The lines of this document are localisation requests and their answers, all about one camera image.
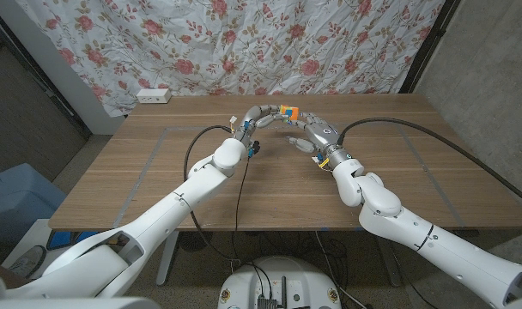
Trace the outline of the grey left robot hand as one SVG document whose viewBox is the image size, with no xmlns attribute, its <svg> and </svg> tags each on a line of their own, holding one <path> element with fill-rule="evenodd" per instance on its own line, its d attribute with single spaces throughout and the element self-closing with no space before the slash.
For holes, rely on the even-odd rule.
<svg viewBox="0 0 522 309">
<path fill-rule="evenodd" d="M 264 128 L 276 120 L 288 120 L 289 116 L 281 113 L 281 106 L 262 105 L 250 108 L 236 128 L 234 138 L 248 147 L 257 128 Z"/>
</svg>

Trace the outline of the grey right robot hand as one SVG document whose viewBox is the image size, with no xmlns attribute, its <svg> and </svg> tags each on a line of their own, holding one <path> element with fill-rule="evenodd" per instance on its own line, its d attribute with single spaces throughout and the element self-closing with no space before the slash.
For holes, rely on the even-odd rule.
<svg viewBox="0 0 522 309">
<path fill-rule="evenodd" d="M 314 113 L 305 113 L 303 117 L 305 121 L 286 121 L 287 124 L 304 130 L 307 135 L 307 139 L 288 136 L 291 144 L 302 152 L 315 153 L 313 160 L 320 168 L 327 167 L 330 171 L 340 163 L 352 159 L 349 152 L 338 144 L 340 135 L 337 130 Z"/>
</svg>

